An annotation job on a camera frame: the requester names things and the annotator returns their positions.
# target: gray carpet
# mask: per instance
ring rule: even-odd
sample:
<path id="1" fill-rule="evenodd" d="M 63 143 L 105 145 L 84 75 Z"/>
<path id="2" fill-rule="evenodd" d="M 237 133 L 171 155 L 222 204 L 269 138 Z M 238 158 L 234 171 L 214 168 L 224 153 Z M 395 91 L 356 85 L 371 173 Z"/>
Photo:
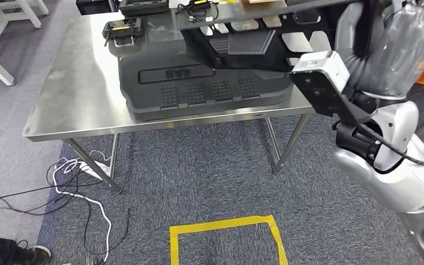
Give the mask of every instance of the gray carpet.
<path id="1" fill-rule="evenodd" d="M 414 88 L 411 98 L 424 120 L 424 88 Z M 298 117 L 273 121 L 284 140 Z M 270 214 L 290 264 L 422 264 L 397 217 L 333 165 L 333 121 L 311 118 L 280 175 L 270 168 L 275 157 L 262 120 L 123 134 L 115 179 L 125 192 L 81 188 L 105 205 L 113 221 L 112 246 L 123 236 L 130 210 L 128 236 L 107 264 L 169 264 L 172 225 Z M 111 140 L 79 142 L 109 153 Z M 76 157 L 66 145 L 61 156 Z M 87 244 L 103 252 L 107 224 L 98 207 L 92 210 Z M 53 250 L 52 264 L 86 254 L 87 213 L 87 203 L 74 199 L 45 217 L 39 242 Z M 181 265 L 278 264 L 270 230 L 262 224 L 182 235 L 179 252 Z"/>
<path id="2" fill-rule="evenodd" d="M 0 63 L 17 80 L 14 87 L 0 81 L 0 195 L 46 185 L 46 169 L 61 152 L 61 141 L 33 143 L 22 136 L 68 20 L 79 15 L 74 0 L 44 2 L 51 15 L 40 16 L 43 29 L 35 29 L 29 20 L 10 22 L 0 37 Z M 48 190 L 42 190 L 9 198 L 9 202 L 19 209 L 32 209 L 44 204 L 48 195 Z M 42 220 L 0 211 L 0 237 L 35 244 Z"/>

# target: yellow floor tape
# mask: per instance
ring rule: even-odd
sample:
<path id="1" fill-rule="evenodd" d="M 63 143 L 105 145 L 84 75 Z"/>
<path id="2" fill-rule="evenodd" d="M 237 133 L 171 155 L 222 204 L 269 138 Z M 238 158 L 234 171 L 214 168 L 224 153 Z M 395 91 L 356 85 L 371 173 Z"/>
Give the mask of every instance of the yellow floor tape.
<path id="1" fill-rule="evenodd" d="M 179 234 L 188 234 L 196 232 L 205 232 L 216 229 L 224 229 L 245 225 L 255 225 L 266 222 L 271 228 L 271 233 L 274 236 L 275 242 L 277 244 L 277 249 L 279 251 L 279 264 L 288 265 L 287 256 L 285 255 L 284 245 L 282 244 L 282 239 L 280 238 L 280 232 L 275 223 L 274 217 L 272 215 L 268 216 L 249 216 L 214 222 L 204 222 L 202 224 L 192 224 L 192 225 L 176 225 L 170 226 L 169 228 L 169 247 L 170 247 L 170 260 L 171 265 L 179 265 L 179 246 L 178 246 L 178 235 Z"/>

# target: electrical cord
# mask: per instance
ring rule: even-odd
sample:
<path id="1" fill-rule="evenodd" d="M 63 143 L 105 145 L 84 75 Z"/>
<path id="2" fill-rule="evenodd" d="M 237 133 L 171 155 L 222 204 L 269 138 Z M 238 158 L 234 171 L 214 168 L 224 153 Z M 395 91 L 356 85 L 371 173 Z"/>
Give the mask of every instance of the electrical cord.
<path id="1" fill-rule="evenodd" d="M 341 120 L 336 121 L 335 123 L 332 124 L 332 130 L 333 131 L 337 131 L 337 126 L 339 125 L 339 123 L 341 123 Z"/>
<path id="2" fill-rule="evenodd" d="M 28 247 L 28 241 L 27 241 L 27 240 L 25 240 L 25 239 L 20 240 L 20 241 L 17 243 L 17 246 L 19 246 L 19 245 L 20 245 L 20 243 L 22 243 L 22 242 L 25 242 L 25 243 L 26 243 L 26 246 L 25 246 L 25 247 L 21 247 L 21 248 L 26 249 L 26 248 Z"/>
<path id="3" fill-rule="evenodd" d="M 187 5 L 179 4 L 176 14 L 186 10 L 188 15 L 190 16 L 189 18 L 190 22 L 192 23 L 202 22 L 202 21 L 206 21 L 207 11 L 210 10 L 210 6 L 214 6 L 216 12 L 215 12 L 215 16 L 212 17 L 212 20 L 217 19 L 219 17 L 219 7 L 217 6 L 218 3 L 213 1 L 207 1 L 207 3 L 209 3 L 209 8 L 207 9 L 204 9 L 204 7 L 201 6 L 200 4 L 196 6 L 193 1 L 190 1 L 189 4 Z"/>
<path id="4" fill-rule="evenodd" d="M 374 137 L 376 140 L 380 141 L 383 145 L 385 145 L 387 148 L 391 149 L 392 152 L 398 154 L 399 156 L 401 156 L 404 159 L 407 159 L 417 165 L 420 166 L 424 166 L 424 161 L 415 159 L 409 155 L 407 155 L 406 152 L 402 152 L 401 150 L 397 149 L 396 147 L 394 147 L 393 145 L 391 145 L 389 142 L 387 142 L 381 135 L 377 134 L 375 131 L 373 131 L 370 127 L 366 126 L 365 124 L 361 124 L 359 125 L 359 127 L 364 130 L 365 132 L 367 132 L 369 135 L 371 135 L 372 137 Z"/>
<path id="5" fill-rule="evenodd" d="M 80 172 L 78 172 L 78 174 L 77 174 L 77 176 L 76 176 L 76 182 L 77 182 L 77 185 L 76 186 L 71 186 L 71 185 L 61 185 L 62 187 L 66 187 L 66 189 L 68 188 L 68 187 L 76 187 L 76 189 L 78 190 L 78 187 L 80 187 L 81 185 L 78 185 L 78 175 L 80 174 Z M 1 196 L 0 197 L 0 200 L 2 200 L 6 205 L 7 205 L 7 207 L 0 207 L 0 210 L 1 209 L 4 209 L 4 210 L 12 210 L 12 211 L 15 211 L 15 212 L 17 212 L 17 213 L 23 213 L 23 214 L 28 214 L 28 215 L 32 215 L 32 216 L 43 216 L 43 215 L 47 215 L 47 214 L 51 214 L 51 213 L 54 213 L 54 212 L 56 212 L 56 211 L 58 211 L 58 210 L 60 210 L 60 209 L 62 209 L 63 207 L 65 207 L 70 201 L 71 201 L 71 199 L 72 199 L 72 197 L 70 197 L 69 198 L 69 200 L 67 200 L 64 204 L 62 204 L 60 207 L 58 207 L 58 208 L 56 208 L 56 209 L 53 209 L 53 210 L 51 210 L 51 211 L 47 211 L 47 212 L 45 212 L 45 213 L 41 213 L 41 214 L 36 214 L 36 213 L 31 213 L 32 211 L 34 211 L 34 210 L 36 210 L 36 209 L 40 209 L 40 208 L 42 208 L 42 207 L 44 207 L 44 206 L 46 206 L 46 205 L 48 205 L 48 204 L 50 204 L 50 203 L 53 203 L 53 202 L 55 202 L 55 201 L 57 201 L 57 200 L 59 200 L 60 198 L 58 198 L 58 197 L 56 197 L 56 198 L 53 198 L 53 199 L 51 199 L 49 202 L 47 202 L 47 203 L 45 203 L 45 204 L 43 204 L 43 205 L 41 205 L 41 206 L 39 206 L 39 207 L 36 207 L 36 208 L 33 208 L 33 209 L 30 209 L 30 210 L 20 210 L 20 209 L 17 209 L 17 208 L 15 208 L 15 207 L 13 207 L 8 201 L 6 201 L 4 198 L 7 198 L 7 197 L 12 197 L 12 196 L 16 196 L 16 195 L 22 195 L 22 194 L 26 194 L 26 193 L 31 193 L 31 192 L 35 192 L 35 191 L 39 191 L 39 190 L 42 190 L 42 188 L 40 188 L 40 189 L 32 189 L 32 190 L 27 190 L 27 191 L 25 191 L 25 192 L 20 192 L 20 193 L 14 193 L 14 194 L 8 194 L 8 195 L 5 195 L 5 196 Z"/>
<path id="6" fill-rule="evenodd" d="M 107 251 L 101 252 L 101 253 L 96 253 L 94 251 L 91 251 L 87 246 L 87 230 L 88 230 L 88 223 L 90 222 L 90 216 L 92 214 L 92 207 L 90 206 L 90 203 L 88 202 L 88 200 L 86 200 L 86 202 L 87 202 L 87 205 L 88 205 L 88 217 L 87 217 L 87 222 L 85 224 L 85 229 L 83 231 L 83 246 L 85 247 L 85 250 L 92 255 L 107 254 L 110 251 L 117 248 L 124 241 L 124 239 L 126 239 L 126 236 L 128 235 L 128 231 L 129 231 L 129 219 L 131 218 L 131 208 L 128 209 L 128 217 L 126 218 L 126 231 L 124 232 L 124 236 L 121 238 L 121 240 L 116 245 L 114 245 L 114 247 L 108 249 Z"/>
<path id="7" fill-rule="evenodd" d="M 105 155 L 104 155 L 104 153 L 102 153 L 102 152 L 100 152 L 98 150 L 92 150 L 89 155 L 91 155 L 92 152 L 99 152 L 99 153 L 101 153 L 103 155 L 103 160 L 104 161 L 109 161 L 111 159 L 111 157 L 106 158 Z M 78 177 L 79 177 L 80 173 L 83 172 L 83 170 L 82 170 L 83 167 L 80 167 L 78 169 L 77 174 L 75 176 L 74 176 L 74 174 L 72 172 L 72 170 L 78 164 L 81 164 L 82 163 L 78 159 L 79 158 L 68 160 L 65 157 L 63 157 L 58 162 L 52 164 L 48 168 L 48 170 L 46 171 L 46 181 L 49 184 L 48 187 L 42 187 L 42 188 L 38 188 L 38 189 L 31 189 L 31 190 L 26 190 L 24 192 L 13 193 L 13 194 L 8 194 L 8 195 L 1 196 L 0 197 L 0 200 L 3 201 L 7 205 L 7 207 L 0 207 L 0 209 L 12 210 L 12 211 L 15 211 L 15 212 L 18 212 L 18 213 L 24 213 L 24 214 L 28 214 L 28 215 L 42 216 L 42 215 L 47 215 L 47 214 L 54 213 L 54 212 L 62 209 L 74 197 L 83 198 L 83 199 L 86 200 L 87 204 L 89 205 L 88 219 L 87 219 L 87 222 L 86 222 L 86 226 L 84 228 L 84 238 L 83 238 L 84 247 L 85 247 L 85 249 L 89 253 L 91 253 L 93 255 L 104 255 L 104 254 L 106 254 L 106 256 L 104 257 L 104 260 L 103 260 L 104 262 L 106 262 L 106 260 L 108 258 L 108 255 L 109 255 L 109 252 L 112 251 L 113 249 L 115 249 L 116 247 L 118 247 L 125 240 L 125 238 L 127 237 L 127 234 L 128 234 L 128 231 L 129 231 L 130 208 L 128 209 L 128 216 L 127 216 L 127 221 L 126 221 L 126 223 L 127 223 L 126 224 L 126 232 L 125 232 L 124 236 L 121 238 L 121 240 L 115 246 L 113 246 L 112 248 L 109 248 L 109 235 L 110 235 L 110 232 L 111 232 L 112 224 L 111 224 L 111 221 L 108 219 L 108 217 L 105 214 L 105 211 L 103 209 L 103 205 L 100 202 L 98 202 L 96 200 L 93 200 L 93 199 L 90 199 L 90 198 L 88 198 L 88 197 L 80 194 L 80 192 L 78 192 L 79 187 L 93 186 L 93 185 L 97 185 L 99 183 L 102 183 L 103 181 L 99 181 L 99 182 L 95 182 L 95 183 L 90 183 L 90 184 L 85 184 L 85 185 L 79 185 L 78 184 Z M 48 180 L 48 175 L 49 175 L 50 169 L 53 166 L 55 167 L 55 170 L 53 171 L 53 174 L 52 174 L 52 178 L 53 178 L 54 184 L 51 184 L 50 181 Z M 64 174 L 68 174 L 68 173 L 71 174 L 71 178 L 70 178 L 69 181 L 65 182 L 64 184 L 58 185 L 58 183 L 56 181 L 56 172 L 59 171 L 59 170 L 61 170 L 62 168 L 64 168 L 64 171 L 63 171 Z M 76 179 L 76 185 L 71 185 L 71 183 L 74 181 L 74 179 Z M 39 190 L 49 189 L 49 188 L 53 188 L 53 187 L 56 189 L 56 193 L 58 193 L 58 195 L 55 198 L 52 198 L 49 202 L 47 202 L 47 203 L 45 203 L 45 204 L 43 204 L 43 205 L 41 205 L 39 207 L 30 209 L 30 210 L 20 210 L 20 209 L 17 209 L 14 206 L 12 206 L 8 201 L 5 200 L 5 198 L 8 198 L 8 197 L 13 197 L 13 196 L 18 196 L 18 195 L 22 195 L 22 194 L 27 194 L 27 193 L 36 192 L 36 191 L 39 191 Z M 76 188 L 76 191 L 73 192 L 73 193 L 68 192 L 67 189 L 69 187 L 75 187 Z M 47 206 L 47 205 L 49 205 L 49 204 L 51 204 L 53 202 L 56 202 L 57 200 L 59 200 L 59 199 L 61 199 L 63 197 L 66 197 L 66 196 L 69 196 L 69 200 L 67 200 L 65 203 L 63 203 L 60 207 L 58 207 L 56 209 L 53 209 L 51 211 L 48 211 L 48 212 L 45 212 L 45 213 L 41 213 L 41 214 L 31 213 L 32 211 L 34 211 L 36 209 L 40 209 L 40 208 L 42 208 L 44 206 Z M 103 217 L 106 219 L 106 221 L 107 221 L 107 223 L 109 225 L 109 227 L 108 227 L 108 233 L 107 233 L 107 240 L 106 240 L 107 250 L 105 252 L 102 252 L 102 253 L 95 253 L 94 251 L 89 250 L 88 247 L 87 247 L 87 230 L 88 230 L 88 224 L 89 224 L 91 213 L 92 213 L 92 210 L 91 210 L 91 207 L 90 207 L 90 203 L 95 203 L 95 204 L 97 204 L 97 205 L 100 206 L 100 209 L 102 211 Z"/>

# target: black cable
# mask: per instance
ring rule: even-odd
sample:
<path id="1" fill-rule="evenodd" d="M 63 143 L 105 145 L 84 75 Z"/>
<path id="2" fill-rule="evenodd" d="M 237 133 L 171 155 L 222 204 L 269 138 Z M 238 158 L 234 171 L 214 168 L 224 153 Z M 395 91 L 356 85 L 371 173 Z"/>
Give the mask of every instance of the black cable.
<path id="1" fill-rule="evenodd" d="M 46 171 L 46 181 L 47 181 L 47 182 L 49 182 L 49 181 L 48 181 L 49 170 L 50 170 L 50 169 L 51 169 L 54 165 L 58 165 L 58 164 L 64 164 L 64 163 L 61 163 L 61 162 L 54 163 L 54 164 L 52 164 L 52 165 L 48 168 L 48 170 Z M 42 207 L 44 207 L 44 206 L 49 205 L 50 203 L 56 202 L 57 200 L 59 200 L 59 199 L 61 199 L 61 198 L 65 197 L 67 194 L 62 194 L 62 193 L 61 193 L 61 194 L 58 194 L 56 197 L 54 197 L 53 199 L 49 200 L 47 203 L 45 203 L 45 204 L 43 204 L 43 205 L 41 205 L 41 206 L 39 206 L 39 207 L 36 207 L 36 208 L 30 209 L 30 210 L 20 210 L 20 209 L 17 209 L 17 208 L 15 208 L 15 207 L 13 207 L 12 205 L 10 205 L 10 204 L 9 204 L 9 202 L 8 202 L 8 201 L 6 201 L 4 198 L 12 197 L 12 196 L 17 196 L 17 195 L 22 195 L 22 194 L 25 194 L 25 193 L 36 192 L 36 191 L 39 191 L 39 190 L 43 190 L 43 189 L 47 189 L 47 188 L 53 188 L 53 187 L 64 187 L 63 192 L 67 191 L 67 189 L 68 189 L 69 187 L 76 187 L 76 191 L 75 191 L 75 193 L 77 193 L 77 191 L 78 191 L 79 187 L 93 186 L 93 185 L 96 185 L 96 184 L 99 184 L 99 183 L 102 183 L 102 182 L 103 182 L 103 181 L 99 181 L 99 182 L 95 182 L 95 183 L 79 185 L 79 184 L 78 184 L 78 176 L 79 176 L 79 175 L 80 175 L 80 173 L 81 173 L 81 169 L 79 168 L 79 170 L 78 170 L 78 172 L 77 172 L 77 174 L 76 174 L 76 176 L 75 176 L 75 178 L 76 178 L 76 185 L 74 185 L 74 186 L 73 186 L 73 185 L 70 185 L 70 184 L 71 184 L 71 183 L 72 183 L 72 181 L 74 180 L 74 175 L 73 175 L 73 172 L 72 172 L 72 171 L 70 171 L 70 172 L 71 172 L 71 179 L 70 179 L 69 181 L 67 181 L 65 184 L 62 184 L 62 185 L 53 185 L 53 184 L 49 183 L 49 184 L 50 184 L 50 186 L 49 186 L 49 187 L 38 188 L 38 189 L 32 189 L 32 190 L 27 190 L 27 191 L 25 191 L 25 192 L 19 192 L 19 193 L 14 193 L 14 194 L 8 194 L 8 195 L 1 196 L 1 197 L 0 197 L 0 200 L 4 201 L 4 203 L 6 203 L 6 204 L 7 204 L 7 207 L 0 207 L 0 209 L 12 210 L 12 211 L 15 211 L 15 212 L 18 212 L 18 213 L 28 214 L 28 215 L 32 215 L 32 216 L 42 216 L 42 215 L 51 214 L 51 213 L 54 213 L 54 212 L 56 212 L 56 211 L 58 211 L 58 210 L 62 209 L 63 207 L 65 207 L 65 206 L 66 206 L 66 205 L 67 205 L 67 204 L 71 201 L 71 199 L 73 198 L 73 196 L 70 196 L 69 200 L 67 200 L 67 201 L 66 201 L 63 205 L 61 205 L 60 207 L 58 207 L 58 208 L 56 208 L 56 209 L 54 209 L 54 210 L 52 210 L 52 211 L 48 211 L 48 212 L 41 213 L 41 214 L 31 213 L 31 211 L 34 211 L 34 210 L 36 210 L 36 209 L 40 209 L 40 208 L 42 208 Z"/>
<path id="2" fill-rule="evenodd" d="M 48 170 L 46 171 L 46 181 L 47 182 L 49 182 L 48 180 L 47 180 L 47 178 L 48 178 L 48 173 L 49 173 L 49 170 L 51 169 L 51 167 L 52 166 L 54 166 L 54 165 L 57 165 L 58 163 L 54 163 L 54 164 L 52 164 L 49 168 L 48 168 Z M 50 188 L 53 188 L 53 187 L 58 187 L 58 188 L 63 188 L 63 187 L 76 187 L 76 188 L 78 188 L 78 187 L 88 187 L 88 186 L 93 186 L 93 185 L 97 185 L 97 184 L 99 184 L 99 183 L 102 183 L 103 181 L 99 181 L 99 182 L 95 182 L 95 183 L 90 183 L 90 184 L 83 184 L 83 185 L 66 185 L 66 184 L 61 184 L 61 185 L 49 185 L 48 187 L 42 187 L 42 188 L 37 188 L 37 189 L 31 189 L 31 190 L 26 190 L 26 191 L 24 191 L 24 192 L 17 192 L 17 193 L 13 193 L 13 194 L 8 194 L 8 195 L 4 195 L 4 196 L 1 196 L 0 197 L 0 199 L 4 199 L 4 198 L 8 198 L 8 197 L 13 197 L 13 196 L 17 196 L 17 195 L 22 195 L 22 194 L 27 194 L 27 193 L 31 193 L 31 192 L 37 192 L 37 191 L 40 191 L 40 190 L 44 190 L 44 189 L 50 189 Z"/>
<path id="3" fill-rule="evenodd" d="M 200 10 L 197 12 L 191 11 L 190 9 L 188 9 L 188 15 L 191 15 L 197 19 L 204 19 L 205 16 L 207 15 L 207 11 L 205 10 Z"/>
<path id="4" fill-rule="evenodd" d="M 109 248 L 107 251 L 102 253 L 96 253 L 94 251 L 89 250 L 87 247 L 87 229 L 88 229 L 88 223 L 90 222 L 90 215 L 92 214 L 92 207 L 90 206 L 90 203 L 87 200 L 85 201 L 87 202 L 87 205 L 88 205 L 88 216 L 87 216 L 87 222 L 85 223 L 85 228 L 83 231 L 83 246 L 85 247 L 85 250 L 92 255 L 104 255 L 114 250 L 115 248 L 117 248 L 126 239 L 126 236 L 128 235 L 128 232 L 129 232 L 129 219 L 131 218 L 131 208 L 128 208 L 128 217 L 126 218 L 126 231 L 124 232 L 124 236 L 121 238 L 121 240 L 114 247 Z"/>
<path id="5" fill-rule="evenodd" d="M 370 127 L 366 126 L 365 124 L 361 124 L 359 125 L 359 127 L 364 130 L 365 132 L 367 132 L 369 135 L 371 135 L 372 137 L 374 137 L 376 140 L 380 141 L 383 145 L 385 145 L 386 147 L 388 147 L 389 149 L 391 149 L 394 153 L 400 155 L 402 158 L 407 159 L 415 164 L 418 164 L 420 166 L 424 166 L 424 161 L 420 161 L 418 159 L 415 159 L 411 156 L 408 156 L 405 152 L 402 152 L 401 150 L 397 149 L 396 147 L 392 146 L 389 142 L 387 142 L 386 140 L 384 140 L 384 138 L 377 134 L 375 131 L 373 131 Z"/>
<path id="6" fill-rule="evenodd" d="M 332 124 L 332 130 L 334 130 L 334 131 L 337 130 L 337 125 L 340 122 L 341 121 L 338 120 L 334 124 Z M 401 150 L 397 149 L 396 147 L 394 147 L 393 145 L 391 145 L 389 142 L 387 142 L 381 135 L 379 135 L 374 130 L 372 130 L 370 127 L 366 126 L 365 124 L 361 124 L 361 125 L 359 125 L 359 127 L 362 130 L 364 130 L 366 133 L 368 133 L 370 136 L 372 136 L 376 140 L 380 141 L 387 148 L 391 149 L 393 152 L 395 152 L 396 154 L 398 154 L 399 156 L 401 156 L 403 159 L 409 160 L 409 161 L 411 161 L 411 162 L 413 162 L 413 163 L 415 163 L 417 165 L 424 166 L 424 161 L 415 159 L 415 158 L 407 155 L 406 152 L 402 152 Z"/>
<path id="7" fill-rule="evenodd" d="M 20 247 L 20 248 L 26 249 L 26 248 L 28 247 L 28 241 L 27 241 L 27 240 L 25 240 L 25 239 L 20 240 L 20 241 L 17 243 L 17 246 L 19 246 L 19 245 L 20 245 L 20 243 L 22 243 L 22 242 L 25 242 L 25 243 L 26 243 L 26 246 L 25 246 L 25 247 Z"/>
<path id="8" fill-rule="evenodd" d="M 215 3 L 215 2 L 209 1 L 209 3 L 210 3 L 211 6 L 212 5 L 215 6 L 215 10 L 217 11 L 217 14 L 215 15 L 215 18 L 212 19 L 212 20 L 215 20 L 215 19 L 217 19 L 219 17 L 219 7 L 217 6 L 217 3 Z"/>
<path id="9" fill-rule="evenodd" d="M 78 191 L 78 187 L 80 187 L 79 185 L 78 185 L 78 176 L 79 176 L 79 174 L 80 174 L 80 171 L 77 173 L 77 175 L 76 175 L 76 192 Z M 52 187 L 59 187 L 59 186 L 61 186 L 61 185 L 58 185 L 58 186 L 55 186 L 55 185 L 52 185 L 52 186 L 50 186 L 50 187 L 47 187 L 47 188 L 52 188 Z M 56 198 L 53 198 L 52 200 L 50 200 L 49 202 L 47 202 L 46 204 L 44 204 L 44 205 L 42 205 L 42 206 L 39 206 L 39 207 L 37 207 L 37 208 L 34 208 L 34 209 L 30 209 L 30 210 L 20 210 L 20 209 L 17 209 L 17 208 L 15 208 L 15 207 L 13 207 L 8 201 L 6 201 L 4 198 L 6 198 L 6 197 L 11 197 L 11 195 L 15 195 L 15 194 L 10 194 L 10 195 L 5 195 L 5 196 L 2 196 L 2 197 L 0 197 L 0 200 L 2 200 L 5 204 L 7 204 L 7 207 L 0 207 L 0 210 L 1 209 L 5 209 L 5 210 L 12 210 L 12 211 L 15 211 L 15 212 L 17 212 L 17 213 L 23 213 L 23 214 L 28 214 L 28 215 L 32 215 L 32 216 L 43 216 L 43 215 L 47 215 L 47 214 L 51 214 L 51 213 L 54 213 L 54 212 L 56 212 L 56 211 L 58 211 L 58 210 L 60 210 L 60 209 L 62 209 L 63 207 L 65 207 L 70 201 L 71 201 L 71 199 L 73 198 L 73 196 L 70 196 L 70 198 L 69 198 L 69 200 L 67 200 L 64 204 L 62 204 L 60 207 L 58 207 L 58 208 L 56 208 L 56 209 L 54 209 L 54 210 L 51 210 L 51 211 L 48 211 L 48 212 L 45 212 L 45 213 L 41 213 L 41 214 L 34 214 L 34 213 L 31 213 L 31 211 L 33 211 L 33 210 L 36 210 L 36 209 L 39 209 L 39 208 L 42 208 L 43 206 L 46 206 L 46 205 L 48 205 L 48 204 L 50 204 L 50 203 L 52 203 L 52 202 L 55 202 L 56 200 L 59 200 L 59 198 L 58 198 L 58 196 L 56 197 Z"/>

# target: black shoe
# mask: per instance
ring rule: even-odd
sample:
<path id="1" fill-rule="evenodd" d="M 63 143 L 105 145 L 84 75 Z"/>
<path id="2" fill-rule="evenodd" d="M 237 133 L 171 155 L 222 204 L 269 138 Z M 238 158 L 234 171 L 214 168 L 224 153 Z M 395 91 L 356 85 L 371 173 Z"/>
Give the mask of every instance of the black shoe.
<path id="1" fill-rule="evenodd" d="M 35 254 L 30 265 L 47 265 L 50 263 L 51 252 L 44 246 L 34 246 L 30 248 Z"/>

